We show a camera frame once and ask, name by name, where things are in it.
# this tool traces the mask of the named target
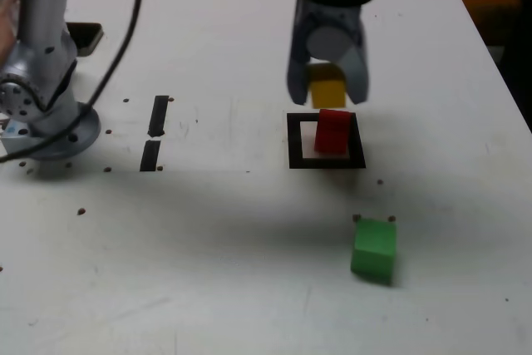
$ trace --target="wooden block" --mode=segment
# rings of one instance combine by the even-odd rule
[[[309,74],[313,108],[346,106],[346,82],[342,70],[331,63],[312,64]]]
[[[318,153],[344,154],[347,152],[351,113],[346,111],[321,110],[314,150]]]
[[[351,271],[363,278],[392,282],[396,259],[397,227],[373,219],[360,219],[353,244]]]

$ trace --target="table surface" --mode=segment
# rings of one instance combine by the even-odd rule
[[[106,32],[82,100],[131,1],[69,0]],[[0,353],[530,354],[532,138],[461,0],[364,7],[356,171],[288,168],[294,1],[145,0],[112,134],[0,168]],[[164,170],[140,173],[156,95]],[[353,214],[397,217],[393,287],[350,273]]]

